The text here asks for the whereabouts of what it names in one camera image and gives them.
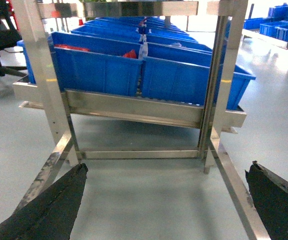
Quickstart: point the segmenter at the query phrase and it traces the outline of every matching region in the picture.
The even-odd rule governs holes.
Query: metal leg
[[[71,134],[69,131],[66,131],[25,193],[23,199],[18,204],[15,212],[26,206],[30,201],[52,185],[66,158],[67,151],[69,151],[71,148]]]
[[[187,16],[186,32],[188,32],[188,27],[189,27],[189,16]]]
[[[254,6],[255,4],[252,3],[251,7],[250,7],[250,11],[249,11],[249,16],[248,16],[248,19],[251,19],[252,18],[252,15],[253,15],[253,11],[254,11]]]
[[[246,15],[248,1],[239,0],[236,2],[235,9],[237,9],[232,17],[230,24],[230,33],[227,42],[227,49],[223,65],[223,72],[220,81],[220,88],[216,102],[216,109],[213,121],[212,133],[220,137],[223,127],[223,119],[225,119],[225,111],[227,108],[228,97],[232,85],[236,59],[242,30],[244,26],[244,19]]]
[[[205,150],[207,149],[207,139],[209,137],[209,126],[211,120],[211,111],[214,103],[215,89],[218,78],[218,72],[220,68],[220,62],[222,59],[223,44],[225,39],[226,25],[228,17],[219,16],[217,20],[215,44],[212,55],[212,62],[210,66],[210,73],[208,77],[208,85],[205,99],[205,106],[202,116],[202,124],[199,134],[199,156],[201,159],[205,157]]]
[[[218,136],[212,140],[212,148],[218,150],[218,157],[215,158],[216,164],[249,239],[270,240],[271,238],[254,207],[252,198]]]
[[[35,73],[48,124],[57,144],[64,132],[72,128],[67,119],[70,113],[62,100],[39,8],[34,0],[14,0],[12,4],[17,10],[19,28]],[[69,155],[70,164],[78,164],[75,149],[72,152]]]

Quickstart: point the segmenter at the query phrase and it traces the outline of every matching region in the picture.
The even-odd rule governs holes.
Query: steel bar
[[[20,80],[13,84],[15,96],[25,101],[21,107],[43,109],[36,85],[25,81]],[[202,106],[141,97],[134,98],[77,90],[67,90],[66,95],[72,114],[113,117],[144,123],[199,128],[203,112]],[[227,132],[234,132],[231,127],[242,127],[246,116],[247,114],[241,108],[226,110],[222,116],[223,128]]]
[[[73,142],[70,131],[66,131],[59,140],[53,152],[48,157],[44,166],[39,171],[37,177],[25,193],[15,211],[27,205],[30,201],[52,185],[72,145]]]
[[[122,17],[197,15],[198,1],[114,1],[38,4],[43,19],[71,17]]]
[[[72,130],[72,126],[70,126],[69,122],[69,109],[64,105],[58,86],[37,2],[34,0],[14,0],[12,4],[18,16],[21,35],[25,42],[27,54],[38,85],[39,96],[43,102],[48,124],[56,145],[66,130]],[[73,141],[76,150],[78,150],[78,145],[74,138]],[[78,164],[74,149],[69,154],[69,161],[71,165]]]
[[[83,148],[77,152],[79,159],[186,159],[196,158],[197,148],[193,147],[102,147]]]
[[[215,157],[216,164],[249,239],[270,240],[271,238],[254,207],[252,198],[224,146],[221,144],[219,136],[212,138],[211,143],[212,148],[215,149],[218,155],[218,157]]]
[[[247,37],[250,37],[253,39],[260,39],[264,42],[267,42],[268,44],[271,44],[271,45],[277,46],[279,48],[288,50],[288,41],[283,41],[283,40],[280,40],[277,38],[273,38],[271,36],[262,35],[259,33],[259,29],[257,29],[257,30],[255,30],[255,29],[254,30],[243,29],[242,33],[244,36],[247,36]]]
[[[212,62],[210,65],[210,73],[208,76],[208,84],[205,98],[205,106],[202,115],[200,133],[199,133],[199,157],[203,159],[205,157],[205,150],[207,149],[207,138],[209,136],[209,126],[211,121],[211,111],[214,104],[216,83],[218,79],[218,73],[220,70],[220,63],[223,53],[223,45],[226,33],[228,17],[219,16],[216,26],[215,44],[212,55]]]

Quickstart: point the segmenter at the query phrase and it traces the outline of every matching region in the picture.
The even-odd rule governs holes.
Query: epoxy floor
[[[210,44],[212,34],[199,42]],[[22,54],[1,53],[22,64]],[[241,45],[238,64],[257,76],[240,106],[248,117],[223,143],[245,181],[252,161],[288,180],[288,51],[258,40]],[[11,215],[53,149],[43,111],[20,109],[12,82],[0,79],[0,222]],[[194,146],[194,129],[73,115],[81,147]],[[94,160],[72,240],[248,239],[217,167],[193,159]],[[69,169],[65,165],[64,173]]]

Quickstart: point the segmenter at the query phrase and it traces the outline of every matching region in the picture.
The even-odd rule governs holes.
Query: metal frame
[[[243,39],[245,39],[246,37],[249,37],[252,39],[260,39],[264,42],[277,46],[281,49],[288,50],[288,41],[283,41],[280,39],[273,38],[271,36],[262,35],[259,33],[259,29],[253,29],[253,30],[243,29],[242,33],[244,36]]]
[[[227,185],[227,188],[231,194],[233,202],[235,203],[236,209],[241,217],[244,224],[246,232],[250,239],[270,239],[267,231],[265,230],[255,208],[249,201],[250,196],[244,186],[242,180],[240,179],[237,171],[234,169],[233,164],[227,155],[226,151],[220,144],[220,134],[222,129],[226,127],[231,127],[231,123],[227,124],[227,100],[230,92],[230,87],[232,83],[232,77],[234,73],[234,68],[236,64],[236,58],[240,43],[240,38],[242,34],[243,22],[246,15],[247,0],[220,0],[220,1],[210,1],[207,2],[207,13],[218,15],[217,24],[217,36],[215,47],[213,50],[213,61],[210,68],[209,83],[207,87],[207,100],[205,106],[202,108],[200,131],[201,140],[198,144],[198,148],[193,149],[103,149],[97,151],[96,149],[88,149],[80,151],[78,149],[77,141],[74,135],[74,129],[70,118],[70,113],[76,111],[81,114],[95,115],[99,114],[102,108],[105,109],[105,105],[96,105],[96,100],[100,98],[114,99],[121,101],[123,103],[130,102],[130,106],[135,106],[136,104],[142,104],[143,106],[153,106],[159,108],[162,112],[162,117],[158,121],[152,117],[156,117],[158,112],[148,111],[147,115],[150,118],[139,117],[138,114],[129,114],[125,110],[125,106],[115,111],[115,114],[119,114],[120,118],[125,118],[132,121],[139,122],[152,122],[156,124],[170,124],[178,126],[178,119],[175,116],[174,109],[179,108],[180,111],[192,111],[190,119],[194,117],[198,107],[196,106],[186,106],[184,104],[173,104],[163,101],[150,101],[150,100],[139,100],[127,97],[118,97],[106,94],[96,94],[96,93],[85,93],[77,91],[66,91],[62,93],[59,91],[57,78],[52,65],[50,52],[48,49],[46,35],[44,33],[43,24],[41,23],[41,18],[52,18],[54,14],[56,16],[66,17],[102,17],[102,16],[171,16],[171,15],[196,15],[198,12],[198,2],[197,1],[144,1],[144,2],[110,2],[110,3],[53,3],[53,4],[37,4],[35,0],[14,0],[13,6],[18,15],[18,21],[20,29],[22,29],[22,37],[25,41],[27,48],[27,53],[31,61],[33,71],[35,72],[35,78],[38,87],[31,87],[32,91],[36,89],[39,92],[39,96],[29,96],[25,97],[34,99],[35,101],[42,102],[41,104],[36,104],[39,108],[45,110],[48,123],[50,125],[51,131],[53,133],[53,138],[55,143],[59,144],[60,150],[56,152],[61,152],[57,156],[61,156],[63,152],[67,153],[70,149],[70,145],[74,145],[75,148],[71,148],[68,153],[71,164],[78,163],[77,158],[111,158],[114,155],[118,155],[121,158],[196,158],[203,157],[205,150],[208,149],[207,157],[205,160],[205,173],[209,172],[209,167],[216,161],[223,179]],[[227,22],[227,17],[232,17],[230,34],[228,38],[228,44],[226,48],[226,54],[222,53],[224,33],[225,33],[225,23]],[[225,54],[223,71],[220,82],[220,90],[217,99],[216,106],[213,107],[214,98],[214,87],[216,76],[218,75],[219,62]],[[109,110],[105,109],[102,111],[101,116],[107,116]],[[190,124],[193,127],[197,127],[199,122],[199,117],[195,115],[195,120]],[[165,119],[176,119],[175,122],[167,122]],[[56,164],[57,160],[48,160],[45,166]],[[31,201],[35,195],[41,192],[48,184],[50,184],[54,176],[57,174],[56,170],[52,171],[52,167],[43,168],[40,174],[37,176],[36,180],[32,184],[31,188],[28,190],[27,194],[23,199],[23,204]],[[40,176],[43,176],[43,181],[38,181]]]

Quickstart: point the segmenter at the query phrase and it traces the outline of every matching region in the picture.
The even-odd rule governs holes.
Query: metal shelf
[[[27,77],[24,77],[13,83],[16,97],[27,101],[22,104],[22,107],[42,109],[38,87],[26,81]],[[202,121],[203,106],[77,90],[67,90],[63,94],[67,96],[72,114],[113,117],[121,120],[197,129],[200,128]],[[232,128],[241,128],[246,116],[247,114],[241,108],[226,110],[223,128],[226,132],[236,133]]]
[[[232,16],[236,0],[210,1],[207,13],[218,16]],[[191,16],[198,14],[199,1],[113,1],[40,3],[43,19],[71,17],[127,17],[127,16]]]
[[[274,45],[274,46],[277,46],[279,48],[288,50],[288,41],[283,41],[283,40],[276,39],[276,38],[271,37],[271,36],[266,36],[266,35],[260,34],[259,29],[252,29],[252,30],[243,29],[242,34],[243,34],[244,38],[249,37],[249,38],[253,38],[253,39],[259,39],[259,40],[267,42],[271,45]]]
[[[259,33],[259,29],[253,29],[253,30],[243,29],[242,33],[244,36],[247,36],[253,39],[260,39],[271,45],[288,50],[288,41],[283,41],[277,38],[273,38],[271,36],[262,35]]]

